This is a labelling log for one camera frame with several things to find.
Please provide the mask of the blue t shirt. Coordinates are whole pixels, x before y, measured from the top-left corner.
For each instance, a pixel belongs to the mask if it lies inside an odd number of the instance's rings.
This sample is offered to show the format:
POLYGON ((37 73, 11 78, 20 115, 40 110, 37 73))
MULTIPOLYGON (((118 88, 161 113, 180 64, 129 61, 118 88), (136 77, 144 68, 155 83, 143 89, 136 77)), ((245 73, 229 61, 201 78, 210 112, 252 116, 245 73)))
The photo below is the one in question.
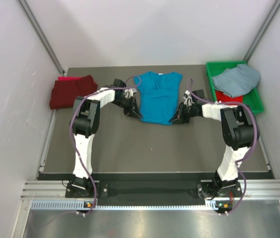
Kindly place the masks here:
POLYGON ((159 74, 148 71, 134 77, 140 92, 141 121, 171 125, 178 107, 179 86, 183 75, 177 72, 159 74))

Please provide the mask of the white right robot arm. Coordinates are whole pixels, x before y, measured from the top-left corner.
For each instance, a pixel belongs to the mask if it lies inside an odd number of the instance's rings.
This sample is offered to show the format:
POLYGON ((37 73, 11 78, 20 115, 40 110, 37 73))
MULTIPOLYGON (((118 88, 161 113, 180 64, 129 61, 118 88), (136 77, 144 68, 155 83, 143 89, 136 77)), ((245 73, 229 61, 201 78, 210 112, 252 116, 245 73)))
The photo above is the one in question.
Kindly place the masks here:
POLYGON ((208 102, 204 91, 187 90, 172 124, 189 123, 193 117, 202 117, 221 122, 225 151, 220 166, 214 173, 210 186, 200 188, 200 196, 212 200, 225 196, 237 187, 240 166, 259 139, 259 130, 250 109, 239 102, 208 102))

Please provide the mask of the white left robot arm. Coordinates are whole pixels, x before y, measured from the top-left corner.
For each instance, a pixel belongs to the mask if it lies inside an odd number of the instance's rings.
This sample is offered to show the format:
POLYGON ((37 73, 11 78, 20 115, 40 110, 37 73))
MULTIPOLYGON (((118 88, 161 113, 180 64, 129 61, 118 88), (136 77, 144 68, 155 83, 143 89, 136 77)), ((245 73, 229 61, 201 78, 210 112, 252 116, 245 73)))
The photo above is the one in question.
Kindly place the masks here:
POLYGON ((141 119, 135 94, 141 84, 128 87, 122 80, 104 86, 87 96, 74 100, 73 116, 70 120, 69 134, 75 151, 75 166, 67 184, 67 198, 97 197, 97 186, 92 178, 92 144, 100 126, 100 111, 107 104, 123 109, 124 115, 141 119))

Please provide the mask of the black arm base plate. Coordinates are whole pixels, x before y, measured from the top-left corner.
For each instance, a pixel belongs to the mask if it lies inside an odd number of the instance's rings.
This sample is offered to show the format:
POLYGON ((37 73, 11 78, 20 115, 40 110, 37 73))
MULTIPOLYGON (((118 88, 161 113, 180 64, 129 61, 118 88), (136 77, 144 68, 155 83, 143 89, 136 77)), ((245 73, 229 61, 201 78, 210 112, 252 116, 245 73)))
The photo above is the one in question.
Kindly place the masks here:
POLYGON ((192 198, 226 197, 232 192, 241 195, 241 185, 232 181, 218 184, 214 181, 173 180, 173 181, 98 181, 96 187, 91 182, 79 185, 69 182, 66 198, 109 198, 117 195, 188 195, 192 198))

